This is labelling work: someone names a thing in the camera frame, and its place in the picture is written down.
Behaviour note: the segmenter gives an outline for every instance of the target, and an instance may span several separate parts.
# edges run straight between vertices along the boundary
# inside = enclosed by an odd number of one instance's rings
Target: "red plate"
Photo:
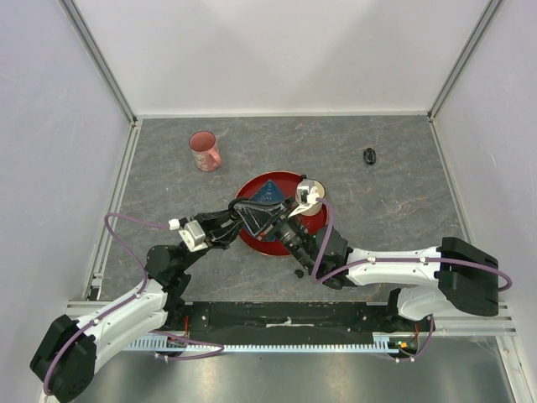
[[[269,179],[276,183],[276,186],[282,191],[285,197],[295,197],[296,187],[302,181],[300,175],[293,172],[275,171],[267,172],[250,180],[246,185],[242,187],[237,193],[237,197],[246,196],[252,197]],[[326,206],[323,206],[321,210],[315,216],[301,216],[302,225],[308,228],[308,233],[316,233],[326,225],[328,213]],[[291,254],[289,250],[279,240],[273,242],[258,241],[253,238],[246,229],[242,229],[239,233],[239,237],[249,247],[267,254],[268,256],[287,256]]]

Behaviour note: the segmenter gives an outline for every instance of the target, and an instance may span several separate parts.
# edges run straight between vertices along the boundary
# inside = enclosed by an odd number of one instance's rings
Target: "white backdrop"
[[[504,296],[537,375],[537,3],[503,2],[436,126],[469,231],[513,276]]]
[[[137,114],[429,109],[486,0],[76,0]]]
[[[33,403],[29,363],[80,299],[128,136],[56,0],[0,2],[0,401]]]

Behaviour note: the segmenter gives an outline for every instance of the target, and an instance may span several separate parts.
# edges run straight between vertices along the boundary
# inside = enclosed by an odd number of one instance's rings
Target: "gray marble surface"
[[[210,130],[224,164],[196,168],[188,146]],[[377,164],[363,163],[373,147]],[[321,181],[336,210],[336,228],[350,246],[419,249],[461,236],[453,200],[426,117],[182,118],[144,120],[121,212],[167,222],[227,206],[249,179],[271,170]],[[144,258],[155,244],[178,243],[170,231],[119,222],[117,233]],[[293,273],[291,257],[263,256],[238,239],[190,268],[187,301],[385,301],[393,285],[330,290]],[[134,287],[140,268],[112,243],[102,300]]]

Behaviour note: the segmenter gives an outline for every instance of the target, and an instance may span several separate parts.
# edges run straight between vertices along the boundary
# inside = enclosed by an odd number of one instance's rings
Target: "pink mug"
[[[216,137],[211,132],[197,132],[190,137],[190,148],[196,165],[200,170],[210,172],[222,165],[222,158],[218,154]]]

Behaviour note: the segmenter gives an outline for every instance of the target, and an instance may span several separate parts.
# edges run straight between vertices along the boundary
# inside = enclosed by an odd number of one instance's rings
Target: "small black object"
[[[87,296],[88,301],[97,301],[99,296],[99,289],[97,287],[90,288],[90,295]]]
[[[373,165],[377,162],[377,153],[374,149],[368,147],[363,151],[363,160],[366,161],[366,164]]]
[[[300,201],[303,202],[303,203],[308,202],[308,192],[307,191],[302,191],[300,193]]]

